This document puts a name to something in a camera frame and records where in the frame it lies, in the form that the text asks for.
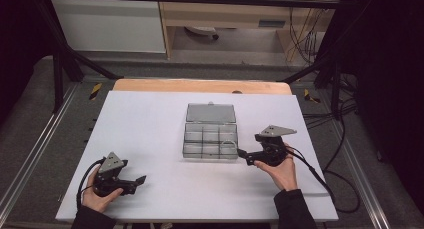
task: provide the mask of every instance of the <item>white table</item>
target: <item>white table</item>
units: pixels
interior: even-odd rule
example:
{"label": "white table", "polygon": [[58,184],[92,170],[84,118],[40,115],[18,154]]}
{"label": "white table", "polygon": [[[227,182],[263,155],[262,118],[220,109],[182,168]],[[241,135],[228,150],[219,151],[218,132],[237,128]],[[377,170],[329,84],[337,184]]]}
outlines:
{"label": "white table", "polygon": [[[135,195],[119,197],[106,214],[125,222],[272,222],[278,220],[272,179],[244,159],[187,161],[182,156],[189,103],[233,104],[239,147],[261,146],[254,134],[270,124],[298,131],[283,140],[300,150],[319,170],[318,161],[295,96],[264,94],[111,91],[87,148],[63,198],[56,219],[72,221],[82,175],[94,161],[115,152],[128,159],[121,179],[147,175]],[[297,178],[316,221],[337,220],[328,193],[302,162]]]}

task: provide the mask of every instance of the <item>person's left hand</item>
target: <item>person's left hand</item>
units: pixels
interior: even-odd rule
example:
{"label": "person's left hand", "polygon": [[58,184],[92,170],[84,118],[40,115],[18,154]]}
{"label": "person's left hand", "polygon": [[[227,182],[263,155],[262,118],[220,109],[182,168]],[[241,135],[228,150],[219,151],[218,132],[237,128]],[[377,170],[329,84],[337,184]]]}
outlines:
{"label": "person's left hand", "polygon": [[94,178],[99,171],[100,166],[98,166],[94,171],[90,174],[87,181],[87,189],[84,191],[83,199],[82,199],[82,205],[86,206],[88,208],[91,208],[95,211],[98,211],[100,213],[103,213],[109,203],[111,203],[113,200],[115,200],[121,193],[124,191],[122,188],[118,188],[109,195],[105,197],[99,197],[94,193],[93,190],[93,184],[94,184]]}

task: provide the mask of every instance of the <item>black sleeve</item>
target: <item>black sleeve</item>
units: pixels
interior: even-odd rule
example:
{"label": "black sleeve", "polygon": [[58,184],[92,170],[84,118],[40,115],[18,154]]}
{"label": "black sleeve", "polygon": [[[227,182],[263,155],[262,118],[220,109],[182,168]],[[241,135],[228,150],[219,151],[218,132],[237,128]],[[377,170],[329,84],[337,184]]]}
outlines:
{"label": "black sleeve", "polygon": [[281,191],[274,197],[279,229],[317,228],[300,189]]}
{"label": "black sleeve", "polygon": [[71,229],[112,229],[116,221],[112,218],[82,206],[75,217]]}

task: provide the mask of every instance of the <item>person's right hand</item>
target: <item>person's right hand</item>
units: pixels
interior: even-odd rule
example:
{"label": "person's right hand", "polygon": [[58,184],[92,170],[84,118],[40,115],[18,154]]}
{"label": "person's right hand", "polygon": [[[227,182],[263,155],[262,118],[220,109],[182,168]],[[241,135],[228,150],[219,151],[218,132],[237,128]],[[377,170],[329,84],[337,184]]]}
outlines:
{"label": "person's right hand", "polygon": [[291,191],[298,189],[293,155],[287,154],[284,161],[276,167],[269,166],[261,161],[255,161],[254,164],[262,171],[267,172],[280,190]]}
{"label": "person's right hand", "polygon": [[98,166],[88,177],[87,180],[87,189],[84,191],[84,197],[82,199],[82,205],[86,206],[88,208],[91,208],[95,211],[98,211],[100,213],[103,213],[109,203],[111,203],[113,200],[115,200],[121,193],[124,191],[122,188],[118,188],[109,195],[105,197],[99,197],[94,193],[93,190],[93,183],[94,178],[99,171],[100,166]]}

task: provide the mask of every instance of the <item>white wall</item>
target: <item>white wall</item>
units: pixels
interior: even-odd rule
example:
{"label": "white wall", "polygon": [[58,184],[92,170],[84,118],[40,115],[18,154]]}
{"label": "white wall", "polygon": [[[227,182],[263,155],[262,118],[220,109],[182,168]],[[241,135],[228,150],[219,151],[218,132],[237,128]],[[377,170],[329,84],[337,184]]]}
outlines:
{"label": "white wall", "polygon": [[75,50],[165,53],[156,2],[52,1]]}

